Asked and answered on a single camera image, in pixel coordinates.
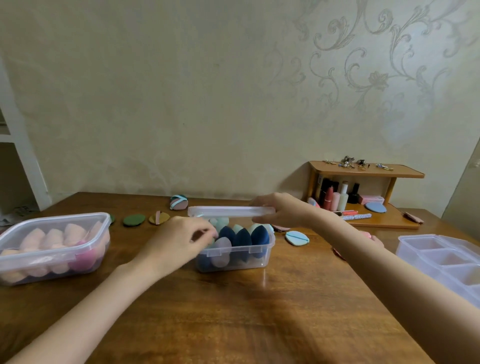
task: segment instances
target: clear plastic container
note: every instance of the clear plastic container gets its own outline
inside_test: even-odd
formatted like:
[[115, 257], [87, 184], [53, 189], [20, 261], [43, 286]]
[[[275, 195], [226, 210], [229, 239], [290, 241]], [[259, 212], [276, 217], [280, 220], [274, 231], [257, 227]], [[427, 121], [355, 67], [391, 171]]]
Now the clear plastic container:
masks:
[[398, 257], [480, 308], [480, 247], [442, 235], [398, 239]]
[[[188, 208], [188, 216], [203, 217], [211, 220], [221, 231], [224, 226], [215, 224], [215, 220], [228, 218], [225, 226], [237, 229], [252, 227], [252, 217], [275, 213], [272, 207], [249, 206], [193, 206]], [[268, 232], [268, 243], [262, 245], [239, 245], [216, 247], [216, 243], [203, 249], [195, 259], [197, 269], [202, 272], [217, 272], [222, 270], [262, 268], [268, 264], [270, 252], [275, 245], [275, 234], [270, 226], [265, 226]]]
[[0, 235], [0, 284], [13, 286], [96, 270], [110, 244], [110, 215], [34, 218]]

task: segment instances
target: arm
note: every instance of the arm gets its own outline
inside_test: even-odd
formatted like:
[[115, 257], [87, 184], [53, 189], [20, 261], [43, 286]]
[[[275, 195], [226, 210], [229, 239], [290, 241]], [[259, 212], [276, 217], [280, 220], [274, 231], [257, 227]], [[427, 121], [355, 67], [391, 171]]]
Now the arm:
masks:
[[257, 223], [303, 226], [323, 236], [436, 363], [480, 363], [480, 310], [361, 234], [337, 215], [288, 194], [260, 196], [273, 206]]
[[82, 364], [117, 318], [152, 284], [193, 259], [217, 235], [201, 218], [172, 218], [131, 262], [7, 364]]

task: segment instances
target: flower motif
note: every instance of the flower motif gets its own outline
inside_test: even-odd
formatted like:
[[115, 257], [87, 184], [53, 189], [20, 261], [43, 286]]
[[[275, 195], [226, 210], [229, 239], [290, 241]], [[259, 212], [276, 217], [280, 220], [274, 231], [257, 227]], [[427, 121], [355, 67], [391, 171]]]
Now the flower motif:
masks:
[[382, 91], [388, 87], [387, 79], [388, 73], [380, 73], [378, 71], [371, 73], [370, 77], [368, 78], [373, 87]]

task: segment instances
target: white bottle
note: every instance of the white bottle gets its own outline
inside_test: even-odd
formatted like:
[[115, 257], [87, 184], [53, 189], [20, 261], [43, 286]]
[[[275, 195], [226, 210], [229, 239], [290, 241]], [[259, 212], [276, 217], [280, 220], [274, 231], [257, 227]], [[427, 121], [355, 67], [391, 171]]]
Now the white bottle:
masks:
[[347, 200], [348, 200], [347, 189], [348, 189], [348, 182], [343, 181], [342, 190], [340, 191], [340, 201], [338, 202], [338, 207], [336, 208], [337, 211], [345, 211], [345, 207], [347, 206]]

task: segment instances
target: person's left hand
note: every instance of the person's left hand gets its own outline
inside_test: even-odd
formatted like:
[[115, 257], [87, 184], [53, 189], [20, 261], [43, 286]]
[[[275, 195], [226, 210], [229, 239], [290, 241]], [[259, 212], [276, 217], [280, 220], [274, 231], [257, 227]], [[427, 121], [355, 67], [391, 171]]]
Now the person's left hand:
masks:
[[195, 258], [217, 236], [214, 226], [203, 218], [173, 217], [131, 263], [155, 282]]

